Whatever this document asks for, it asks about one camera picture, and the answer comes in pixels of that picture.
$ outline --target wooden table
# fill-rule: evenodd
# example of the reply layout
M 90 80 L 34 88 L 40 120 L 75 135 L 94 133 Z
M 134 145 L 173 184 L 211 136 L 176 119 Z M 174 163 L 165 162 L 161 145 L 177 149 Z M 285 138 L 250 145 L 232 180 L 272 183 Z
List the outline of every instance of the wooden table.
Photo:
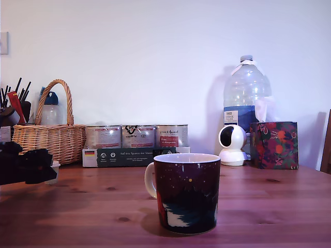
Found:
M 1 186 L 0 247 L 331 247 L 331 175 L 221 168 L 217 227 L 159 225 L 144 167 L 61 168 L 55 185 Z

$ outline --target light switch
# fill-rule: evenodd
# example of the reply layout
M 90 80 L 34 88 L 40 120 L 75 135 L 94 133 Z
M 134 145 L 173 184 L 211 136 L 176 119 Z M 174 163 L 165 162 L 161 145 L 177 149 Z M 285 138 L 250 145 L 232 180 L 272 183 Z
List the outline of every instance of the light switch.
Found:
M 8 32 L 0 33 L 0 54 L 8 55 Z

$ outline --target mug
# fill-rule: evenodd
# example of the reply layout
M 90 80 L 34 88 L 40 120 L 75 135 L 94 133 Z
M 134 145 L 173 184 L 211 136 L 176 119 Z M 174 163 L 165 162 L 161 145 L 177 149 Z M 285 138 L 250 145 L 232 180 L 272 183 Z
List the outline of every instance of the mug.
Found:
M 154 157 L 145 171 L 145 186 L 157 199 L 161 225 L 181 234 L 213 229 L 217 221 L 219 178 L 220 158 L 216 155 L 173 153 Z

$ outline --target metal can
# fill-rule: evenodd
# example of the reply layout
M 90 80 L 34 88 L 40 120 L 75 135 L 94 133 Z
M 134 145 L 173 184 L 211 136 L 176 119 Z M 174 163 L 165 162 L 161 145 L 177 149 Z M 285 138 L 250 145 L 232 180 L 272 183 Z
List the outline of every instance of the metal can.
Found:
M 156 125 L 156 146 L 189 146 L 187 134 L 188 125 Z
M 86 126 L 87 148 L 121 148 L 121 126 Z
M 123 148 L 154 147 L 155 127 L 153 125 L 122 126 Z

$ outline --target mug handle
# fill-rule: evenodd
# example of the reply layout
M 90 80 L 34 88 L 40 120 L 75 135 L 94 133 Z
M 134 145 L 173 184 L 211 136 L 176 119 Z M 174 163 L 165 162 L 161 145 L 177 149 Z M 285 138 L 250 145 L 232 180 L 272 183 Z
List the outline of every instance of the mug handle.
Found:
M 153 184 L 154 162 L 150 163 L 145 170 L 145 186 L 148 193 L 156 199 L 156 189 Z

